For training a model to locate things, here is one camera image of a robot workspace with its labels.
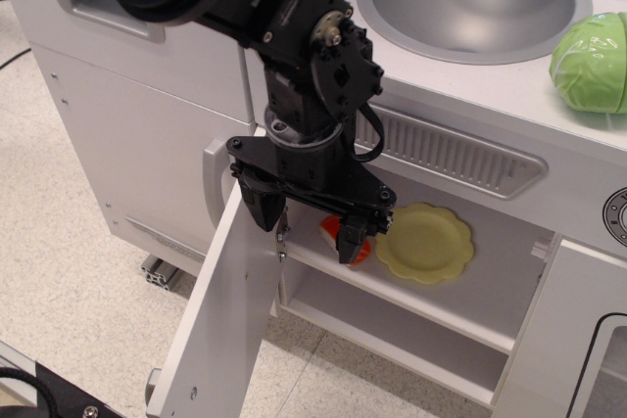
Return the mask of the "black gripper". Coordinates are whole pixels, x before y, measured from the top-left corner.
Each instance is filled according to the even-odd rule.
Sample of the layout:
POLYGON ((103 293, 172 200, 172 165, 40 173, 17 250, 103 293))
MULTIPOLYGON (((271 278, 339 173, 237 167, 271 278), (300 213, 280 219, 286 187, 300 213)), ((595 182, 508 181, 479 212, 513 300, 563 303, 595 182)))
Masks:
POLYGON ((336 247, 339 262, 348 265, 368 234, 389 230, 396 194, 339 142, 297 150, 266 136, 235 136, 226 147, 244 203, 265 232, 276 225, 288 199, 341 216, 336 247))

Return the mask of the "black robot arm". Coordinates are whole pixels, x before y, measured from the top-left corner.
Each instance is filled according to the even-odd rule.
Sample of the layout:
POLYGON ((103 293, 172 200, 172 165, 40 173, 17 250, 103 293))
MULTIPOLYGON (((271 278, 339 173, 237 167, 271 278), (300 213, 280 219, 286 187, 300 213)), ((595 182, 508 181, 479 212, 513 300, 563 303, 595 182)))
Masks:
POLYGON ((396 196, 366 170, 382 146, 355 149, 356 120, 377 133, 370 107, 383 69, 347 0, 117 0, 148 23, 199 23, 255 50, 264 65, 265 135, 229 139, 232 174, 263 230, 288 200, 336 215, 336 251, 354 263, 366 240, 386 233, 396 196))

